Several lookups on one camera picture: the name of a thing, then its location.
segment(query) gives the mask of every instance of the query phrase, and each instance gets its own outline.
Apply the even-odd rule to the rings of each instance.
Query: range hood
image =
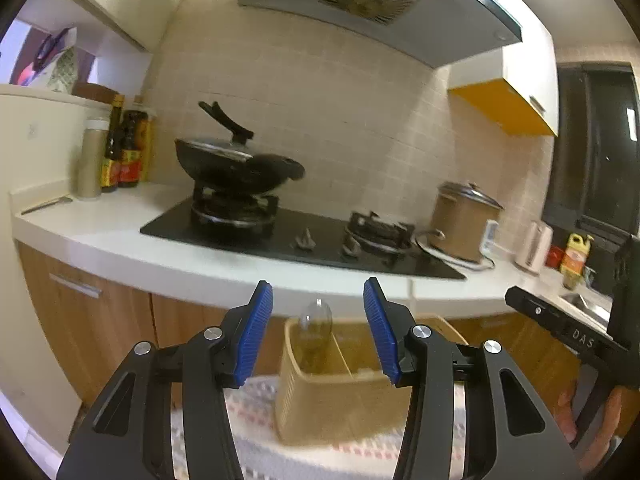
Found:
[[[238,0],[294,12],[381,41],[432,67],[522,40],[495,0]]]

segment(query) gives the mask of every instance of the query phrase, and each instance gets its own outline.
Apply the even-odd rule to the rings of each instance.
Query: white countertop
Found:
[[[334,316],[362,316],[362,287],[370,272],[274,260],[140,234],[140,228],[188,197],[185,190],[141,184],[94,202],[55,205],[15,215],[14,238],[53,258],[107,280],[193,303],[231,308],[251,297],[259,280],[273,285],[273,313],[296,316],[311,300],[328,301]],[[555,300],[561,275],[540,277],[498,258],[494,270],[458,269],[466,281],[378,274],[391,301],[414,312],[473,317],[512,312],[510,286]]]

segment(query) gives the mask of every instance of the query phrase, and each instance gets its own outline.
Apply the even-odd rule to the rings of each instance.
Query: human hand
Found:
[[[622,410],[622,386],[616,386],[604,405],[604,418],[596,438],[593,440],[584,456],[578,461],[583,474],[595,469],[609,450],[609,443],[620,422]],[[571,400],[575,395],[575,382],[569,386],[558,399],[554,408],[554,419],[564,434],[567,442],[571,443],[576,435],[574,416],[571,412]]]

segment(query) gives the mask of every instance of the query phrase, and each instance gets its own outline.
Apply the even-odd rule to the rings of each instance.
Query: gas stove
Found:
[[[349,222],[277,209],[277,198],[221,203],[200,194],[146,224],[145,235],[236,253],[331,267],[426,276],[465,277],[412,242],[414,226],[386,224],[375,213]]]

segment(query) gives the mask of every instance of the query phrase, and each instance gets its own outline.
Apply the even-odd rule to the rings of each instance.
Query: blue textured pad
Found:
[[[398,366],[398,343],[386,319],[383,309],[384,298],[376,294],[371,284],[364,283],[364,311],[367,314],[373,341],[376,343],[378,358],[383,373],[389,377],[392,384],[398,384],[400,380],[400,368]]]
[[[238,342],[238,360],[234,379],[238,386],[242,386],[254,371],[255,360],[258,358],[258,350],[267,328],[273,309],[273,289],[269,283],[262,286],[259,291],[254,309],[249,314],[244,332]]]

